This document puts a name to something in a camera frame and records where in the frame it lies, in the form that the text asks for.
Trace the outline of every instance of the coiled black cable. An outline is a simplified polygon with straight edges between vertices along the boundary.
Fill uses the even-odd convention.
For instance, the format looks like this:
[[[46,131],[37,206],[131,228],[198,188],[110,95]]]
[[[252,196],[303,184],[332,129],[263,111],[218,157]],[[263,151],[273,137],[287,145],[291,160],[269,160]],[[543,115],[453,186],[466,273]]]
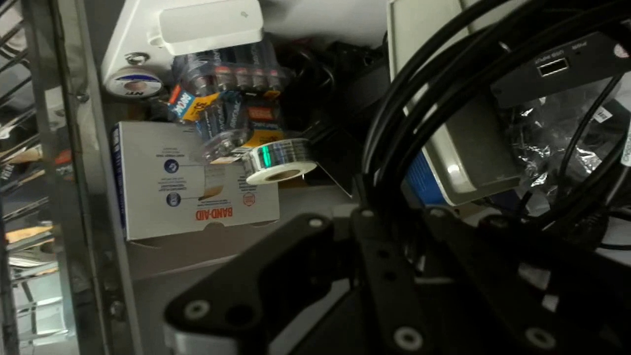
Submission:
[[[437,34],[433,34],[423,46],[421,50],[417,50],[409,62],[396,74],[388,93],[382,97],[382,105],[378,107],[370,133],[366,137],[366,149],[362,153],[362,166],[364,166],[364,174],[368,174],[368,166],[370,162],[374,162],[374,153],[376,153],[376,143],[380,137],[386,137],[386,127],[394,125],[390,123],[392,115],[397,115],[401,105],[405,105],[409,101],[409,95],[403,95],[399,91],[403,89],[413,89],[417,88],[415,84],[409,84],[413,76],[417,76],[419,68],[431,58],[435,56],[435,52],[447,44],[457,32],[461,32],[463,28],[466,28],[470,22],[474,22],[476,18],[480,18],[482,15],[486,15],[488,11],[504,5],[506,0],[480,0],[476,5],[472,5],[470,9],[466,9],[465,13],[461,13],[459,17],[455,17],[451,22],[447,22]],[[455,60],[455,50],[449,54],[449,58],[435,58],[431,64],[441,64],[441,68],[427,68],[431,72],[425,74],[435,74],[437,70],[443,70],[443,66],[451,64]]]
[[[392,186],[397,186],[397,182],[403,178],[405,168],[409,166],[411,159],[419,153],[419,149],[431,139],[431,135],[457,111],[461,109],[470,97],[476,95],[478,88],[486,88],[504,74],[508,74],[512,68],[520,66],[522,62],[534,58],[536,54],[549,50],[553,46],[559,46],[567,40],[587,36],[593,30],[599,30],[601,26],[618,24],[620,20],[631,17],[631,5],[628,3],[597,3],[591,5],[591,9],[583,9],[581,13],[575,13],[575,17],[569,17],[567,20],[541,28],[536,32],[534,38],[526,38],[522,44],[508,48],[506,54],[498,56],[498,60],[484,64],[480,68],[482,52],[496,46],[500,42],[500,36],[482,36],[474,48],[466,50],[453,62],[445,72],[435,74],[435,80],[431,82],[427,93],[417,101],[417,105],[411,109],[407,119],[401,123],[401,119],[396,119],[390,123],[390,127],[396,125],[396,137],[372,137],[380,143],[366,143],[364,159],[364,174],[368,174],[366,188],[378,192],[380,188],[388,190]],[[532,26],[524,24],[528,18],[512,18],[512,26]],[[405,88],[405,93],[411,91],[411,95],[421,88],[423,84],[417,82],[413,88]],[[399,107],[384,107],[384,113],[399,113]],[[390,147],[384,157],[384,160],[376,160],[374,155],[370,157],[368,149],[384,149]],[[555,218],[557,212],[549,212],[543,218],[537,220],[539,226],[545,226],[549,218]]]
[[[559,166],[557,166],[557,198],[565,196],[565,174],[567,174],[567,166],[569,166],[569,160],[575,153],[575,147],[577,143],[581,141],[581,137],[585,135],[589,123],[593,121],[593,115],[597,113],[597,109],[607,101],[607,97],[610,95],[610,91],[616,88],[616,84],[622,80],[622,76],[614,76],[607,86],[605,89],[597,95],[597,99],[591,103],[591,107],[587,109],[587,113],[579,119],[571,139],[569,139],[569,145],[559,160]]]

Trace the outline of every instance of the spool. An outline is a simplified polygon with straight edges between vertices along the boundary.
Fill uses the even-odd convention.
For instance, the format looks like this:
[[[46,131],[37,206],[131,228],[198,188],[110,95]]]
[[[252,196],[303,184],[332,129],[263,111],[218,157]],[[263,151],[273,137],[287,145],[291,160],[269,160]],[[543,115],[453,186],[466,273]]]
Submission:
[[[261,145],[244,157],[246,184],[250,186],[293,180],[315,168],[303,139]]]

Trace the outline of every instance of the black cable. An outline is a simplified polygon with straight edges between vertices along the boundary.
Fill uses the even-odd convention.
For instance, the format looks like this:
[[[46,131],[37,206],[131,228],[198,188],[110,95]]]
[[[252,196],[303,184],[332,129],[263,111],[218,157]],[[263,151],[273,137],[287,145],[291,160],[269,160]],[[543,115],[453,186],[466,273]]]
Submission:
[[[608,218],[631,222],[631,214],[628,212],[620,212],[620,210],[608,210]]]
[[[624,186],[628,178],[628,166],[622,168],[622,172],[616,176],[612,188],[608,190],[607,198],[605,198],[605,208],[610,208],[614,196],[618,194],[618,190]]]
[[[437,99],[441,99],[441,95],[439,93],[425,95],[415,105],[415,115],[409,115],[407,127],[419,125],[419,121],[423,121],[425,115],[427,115],[427,119],[423,121],[423,125],[419,125],[415,135],[403,137],[403,141],[397,141],[396,149],[390,151],[394,155],[390,155],[390,160],[382,164],[380,172],[384,172],[384,176],[376,182],[376,186],[396,186],[401,180],[405,166],[419,153],[419,149],[431,139],[431,135],[457,109],[461,109],[470,97],[474,97],[478,93],[478,88],[490,86],[492,82],[496,82],[504,74],[508,74],[512,68],[524,64],[528,58],[534,58],[536,54],[539,54],[551,46],[557,46],[557,44],[567,42],[577,36],[585,36],[599,26],[608,26],[608,24],[620,22],[628,17],[628,13],[631,13],[628,3],[607,3],[607,5],[597,7],[593,11],[585,11],[569,20],[563,20],[551,28],[545,28],[536,38],[530,38],[522,46],[512,48],[508,56],[500,58],[498,62],[492,62],[486,70],[474,68],[472,80],[465,82],[465,86],[459,91],[455,91],[447,99],[443,99],[439,103],[439,109],[433,111],[431,115],[427,115],[427,111],[435,105]],[[468,66],[468,64],[474,64],[474,58],[461,64],[461,68]],[[441,86],[433,84],[433,88],[441,88],[441,89],[449,88],[449,86],[451,84],[445,84],[445,80]]]
[[[534,218],[528,226],[549,235],[565,231],[583,212],[601,210],[601,198],[605,196],[607,176],[616,168],[622,155],[622,145],[599,164],[599,168],[579,186],[575,194],[551,206],[551,210],[539,218]]]
[[[463,80],[463,78],[478,72],[480,66],[486,64],[486,62],[480,62],[480,58],[486,58],[490,52],[506,48],[502,42],[506,34],[510,34],[510,36],[516,36],[516,34],[522,36],[524,32],[530,34],[532,22],[537,20],[537,11],[541,11],[547,3],[551,3],[551,0],[532,0],[532,3],[522,5],[518,11],[510,13],[502,22],[498,22],[490,30],[486,30],[486,34],[482,34],[476,42],[472,42],[468,48],[465,48],[463,54],[459,56],[459,60],[453,60],[451,64],[443,66],[437,74],[433,74],[439,80],[435,80],[435,82],[431,82],[431,86],[427,86],[427,91],[423,93],[421,101],[415,103],[415,107],[413,107],[415,115],[417,115],[417,111],[425,113],[431,109],[431,105],[425,105],[427,99],[449,93],[449,89],[453,89],[453,84],[457,80]],[[386,131],[382,133],[382,137],[390,139],[396,133],[396,125],[401,119],[397,119],[397,121],[392,121],[392,119],[396,119],[396,115],[386,117],[386,119],[380,119],[380,117],[374,119],[374,121],[384,121],[384,125],[386,125]],[[380,145],[372,145],[372,147],[374,147],[374,151],[376,149],[388,151],[392,147],[390,143],[392,141],[380,141]]]
[[[622,76],[614,76],[610,78],[610,82],[605,86],[605,89],[595,97],[595,101],[591,103],[591,107],[587,109],[587,113],[579,119],[573,135],[571,135],[571,141],[569,145],[565,147],[565,153],[559,160],[559,166],[557,166],[557,198],[565,196],[565,174],[567,174],[567,166],[569,166],[569,160],[575,153],[575,147],[577,143],[583,139],[593,115],[597,113],[597,109],[608,99],[610,91],[618,86],[618,82],[622,80]]]
[[[459,40],[451,48],[447,48],[441,54],[437,54],[429,64],[425,64],[421,68],[421,72],[417,76],[413,76],[407,86],[399,88],[399,93],[396,93],[396,97],[384,109],[384,117],[394,117],[394,115],[401,117],[401,107],[417,93],[417,88],[423,86],[425,82],[429,82],[433,74],[441,72],[445,66],[455,62],[459,52],[468,48],[482,34],[484,34],[484,30]]]
[[[605,251],[620,251],[620,253],[628,253],[628,251],[631,251],[631,245],[608,245],[608,243],[599,243],[597,247],[599,247],[599,249],[605,249]]]
[[[403,103],[399,103],[397,91],[405,88],[405,84],[415,76],[415,72],[443,46],[447,44],[457,32],[466,28],[470,22],[486,15],[488,11],[496,9],[498,5],[504,5],[506,0],[480,0],[461,15],[457,15],[451,22],[447,22],[437,34],[433,34],[409,60],[407,64],[396,74],[388,93],[382,99],[382,105],[378,107],[370,133],[366,137],[366,149],[362,153],[362,168],[370,166],[370,160],[374,157],[374,143],[378,143],[378,137],[384,137],[388,117],[392,117],[392,107],[399,111]]]

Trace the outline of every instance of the printed label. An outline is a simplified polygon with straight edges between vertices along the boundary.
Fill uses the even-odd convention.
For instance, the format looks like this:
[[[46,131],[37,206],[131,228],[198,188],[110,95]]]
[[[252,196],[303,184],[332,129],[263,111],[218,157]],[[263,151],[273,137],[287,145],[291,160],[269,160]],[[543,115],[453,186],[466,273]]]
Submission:
[[[188,109],[192,97],[188,93],[181,93],[177,105],[173,107],[175,117],[183,117],[183,113]]]
[[[185,115],[181,117],[183,123],[196,123],[200,113],[208,109],[218,95],[194,97]]]
[[[232,208],[218,208],[218,210],[196,210],[194,222],[210,222],[210,220],[230,220]]]

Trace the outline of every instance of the hole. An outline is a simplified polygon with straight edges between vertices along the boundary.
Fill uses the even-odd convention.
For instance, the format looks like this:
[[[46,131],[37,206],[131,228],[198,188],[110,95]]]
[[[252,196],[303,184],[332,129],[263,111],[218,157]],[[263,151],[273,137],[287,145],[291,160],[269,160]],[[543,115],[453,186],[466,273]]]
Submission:
[[[311,220],[309,228],[319,230],[319,228],[323,228],[323,222],[321,220]]]
[[[183,312],[186,320],[200,320],[208,314],[208,310],[210,310],[208,302],[194,301],[186,304]]]
[[[382,279],[388,281],[388,283],[394,283],[396,281],[396,273],[386,271],[386,273],[382,273]]]
[[[376,251],[378,259],[390,259],[390,253],[388,251]]]
[[[569,66],[563,58],[551,60],[547,64],[537,66],[539,78],[551,78],[555,74],[567,72]]]
[[[394,332],[394,344],[403,352],[419,352],[421,336],[413,328],[397,328]]]
[[[555,348],[555,338],[539,328],[528,328],[526,340],[530,342],[530,346],[543,350],[543,352],[549,352]]]
[[[254,310],[250,306],[244,306],[244,304],[238,304],[238,306],[232,306],[226,314],[224,314],[224,320],[230,324],[230,326],[246,326],[250,324],[254,318]]]

